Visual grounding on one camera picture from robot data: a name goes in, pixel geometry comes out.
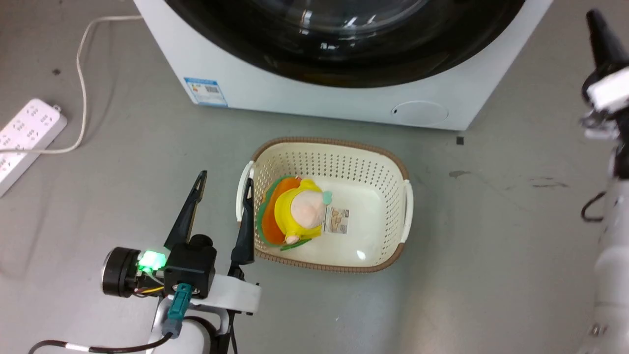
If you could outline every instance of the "yellow wire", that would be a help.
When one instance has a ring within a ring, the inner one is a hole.
[[[150,294],[152,292],[157,292],[157,291],[161,291],[163,290],[164,287],[159,287],[159,288],[154,288],[154,289],[148,289],[148,290],[144,290],[143,292],[140,292],[140,294]]]

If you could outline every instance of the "washing machine door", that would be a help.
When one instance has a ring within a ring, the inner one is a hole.
[[[438,74],[489,45],[524,0],[167,0],[208,40],[261,69],[369,88]]]

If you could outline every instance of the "orange and green plush toy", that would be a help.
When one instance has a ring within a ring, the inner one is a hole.
[[[321,234],[331,192],[312,180],[284,176],[264,193],[256,223],[261,240],[282,250],[300,246]]]

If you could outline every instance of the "power strip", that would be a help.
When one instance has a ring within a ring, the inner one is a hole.
[[[59,106],[33,98],[0,130],[0,149],[45,149],[68,123]],[[35,162],[39,154],[0,154],[0,197]]]

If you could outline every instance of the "basket bottom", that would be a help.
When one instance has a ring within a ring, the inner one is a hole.
[[[265,252],[290,260],[335,266],[375,266],[382,259],[385,205],[381,194],[363,183],[348,183],[333,178],[310,177],[322,190],[332,191],[331,208],[343,213],[347,221],[336,232],[326,231],[312,241],[287,251],[267,248]]]

